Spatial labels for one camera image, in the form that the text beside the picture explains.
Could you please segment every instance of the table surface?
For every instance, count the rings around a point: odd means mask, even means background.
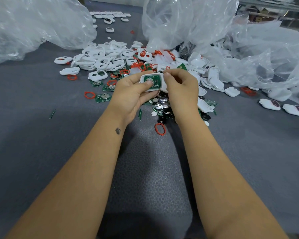
[[[86,6],[90,11],[132,15],[128,23],[116,19],[113,34],[97,20],[96,43],[108,42],[107,37],[128,45],[145,41],[141,8],[90,1]],[[84,97],[85,91],[101,92],[87,80],[88,71],[80,71],[76,81],[59,74],[63,67],[54,59],[79,52],[47,42],[23,61],[0,64],[0,238],[108,105]],[[258,93],[231,98],[208,90],[205,97],[219,103],[209,128],[283,229],[299,233],[299,117],[262,108],[257,102],[266,97]],[[178,126],[169,122],[166,135],[159,136],[151,107],[144,105],[142,110],[142,120],[134,119],[124,134],[99,235],[139,238],[142,231],[147,235],[143,238],[202,237]]]

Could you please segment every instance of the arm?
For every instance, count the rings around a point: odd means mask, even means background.
[[[91,132],[10,230],[7,239],[95,238],[126,126],[157,91],[138,84],[144,73],[120,80]]]
[[[287,239],[271,212],[201,120],[197,110],[196,78],[182,69],[175,69],[166,71],[164,80],[182,133],[197,208],[207,236]]]

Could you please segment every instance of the hand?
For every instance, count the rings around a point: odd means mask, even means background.
[[[142,75],[152,71],[140,72],[127,76],[116,83],[115,90],[107,109],[121,116],[125,125],[131,123],[139,107],[146,101],[158,95],[159,91],[145,92],[152,85],[152,81],[139,84]]]
[[[164,71],[164,80],[176,122],[180,125],[198,115],[197,79],[183,69],[168,69]]]

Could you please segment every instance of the plastic bag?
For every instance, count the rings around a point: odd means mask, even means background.
[[[180,52],[190,52],[191,44],[202,47],[223,38],[238,5],[238,0],[192,0],[194,17]]]
[[[193,19],[192,0],[145,0],[142,29],[147,51],[172,49],[182,43]]]
[[[97,35],[92,24],[78,0],[0,0],[0,63],[22,60],[45,40],[85,48]]]
[[[255,39],[248,33],[249,25],[234,22],[227,33],[225,42],[227,48],[231,48],[233,59],[224,58],[212,46],[196,47],[195,51],[217,65],[221,79],[233,85],[263,89],[291,88],[291,91],[299,92],[299,44]],[[261,29],[264,24],[256,25]]]

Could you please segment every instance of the gray table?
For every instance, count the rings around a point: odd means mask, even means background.
[[[98,20],[97,43],[107,42],[107,37],[128,45],[144,41],[141,8],[92,2],[87,7],[132,14],[129,23],[112,24],[114,34],[106,33],[106,25]],[[88,82],[87,71],[81,71],[76,81],[59,74],[62,67],[53,60],[77,53],[45,43],[23,61],[0,65],[0,238],[79,147],[108,105],[84,97],[85,91],[101,90]],[[261,93],[231,98],[208,90],[206,97],[219,102],[209,128],[220,146],[283,229],[299,233],[299,117],[262,108],[257,104],[265,98]],[[142,120],[135,119],[124,134],[99,235],[202,237],[179,129],[169,122],[166,135],[157,135],[157,118],[150,115],[149,106],[142,110]]]

